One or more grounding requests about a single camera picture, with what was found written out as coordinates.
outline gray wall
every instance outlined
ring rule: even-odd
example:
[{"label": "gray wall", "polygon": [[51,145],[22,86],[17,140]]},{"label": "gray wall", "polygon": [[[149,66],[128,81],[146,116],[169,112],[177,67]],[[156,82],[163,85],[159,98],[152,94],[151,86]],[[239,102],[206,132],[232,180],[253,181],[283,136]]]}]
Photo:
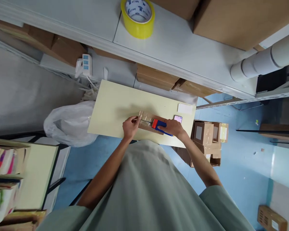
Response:
[{"label": "gray wall", "polygon": [[0,135],[42,130],[52,109],[82,96],[74,83],[0,48]]}]

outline white paper roll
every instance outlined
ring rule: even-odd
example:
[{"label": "white paper roll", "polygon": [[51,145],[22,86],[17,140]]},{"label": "white paper roll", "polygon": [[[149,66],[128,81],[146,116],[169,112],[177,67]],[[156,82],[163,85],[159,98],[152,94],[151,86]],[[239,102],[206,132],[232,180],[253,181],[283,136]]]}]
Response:
[{"label": "white paper roll", "polygon": [[253,54],[252,56],[248,57],[247,59],[243,60],[242,63],[242,70],[244,75],[247,78],[253,78],[258,76],[258,73],[254,67],[254,59],[256,57],[256,54]]},{"label": "white paper roll", "polygon": [[243,61],[240,61],[234,64],[230,69],[231,78],[236,82],[244,82],[248,80],[248,78],[243,74],[242,62]]},{"label": "white paper roll", "polygon": [[272,57],[280,67],[289,65],[289,35],[273,44]]},{"label": "white paper roll", "polygon": [[269,47],[256,54],[254,59],[254,67],[258,74],[265,75],[281,69],[281,67],[278,67],[273,61],[271,49],[272,47]]}]

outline smartphone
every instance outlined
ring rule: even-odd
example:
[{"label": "smartphone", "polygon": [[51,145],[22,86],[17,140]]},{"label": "smartphone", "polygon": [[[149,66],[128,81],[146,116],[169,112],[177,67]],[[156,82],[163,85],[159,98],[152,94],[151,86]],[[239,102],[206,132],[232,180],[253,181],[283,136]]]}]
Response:
[{"label": "smartphone", "polygon": [[175,115],[175,116],[174,116],[174,119],[175,119],[176,121],[179,121],[180,123],[182,123],[182,117],[181,117],[181,116]]}]

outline power strip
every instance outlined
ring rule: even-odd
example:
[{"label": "power strip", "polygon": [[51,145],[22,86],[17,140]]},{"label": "power strip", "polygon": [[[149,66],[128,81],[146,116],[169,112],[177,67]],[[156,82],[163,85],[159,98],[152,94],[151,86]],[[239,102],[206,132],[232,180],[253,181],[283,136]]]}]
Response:
[{"label": "power strip", "polygon": [[92,77],[92,57],[91,55],[83,54],[83,75]]}]

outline light yellow tabletop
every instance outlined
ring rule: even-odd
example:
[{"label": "light yellow tabletop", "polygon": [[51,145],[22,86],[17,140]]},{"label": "light yellow tabletop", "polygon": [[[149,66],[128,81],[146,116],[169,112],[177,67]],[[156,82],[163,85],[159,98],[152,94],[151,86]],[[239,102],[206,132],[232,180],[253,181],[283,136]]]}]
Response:
[{"label": "light yellow tabletop", "polygon": [[[179,113],[177,112],[179,103],[182,102],[102,80],[88,132],[123,138],[122,123],[128,117],[138,115],[142,110],[166,119],[173,119],[175,115],[182,116],[182,126],[190,135],[196,106],[192,106],[190,114]],[[142,129],[138,129],[134,139],[184,147],[183,143],[174,136],[160,135]]]},{"label": "light yellow tabletop", "polygon": [[23,177],[24,180],[16,209],[42,209],[58,147],[1,139],[0,145],[31,147],[25,173],[17,175]]}]

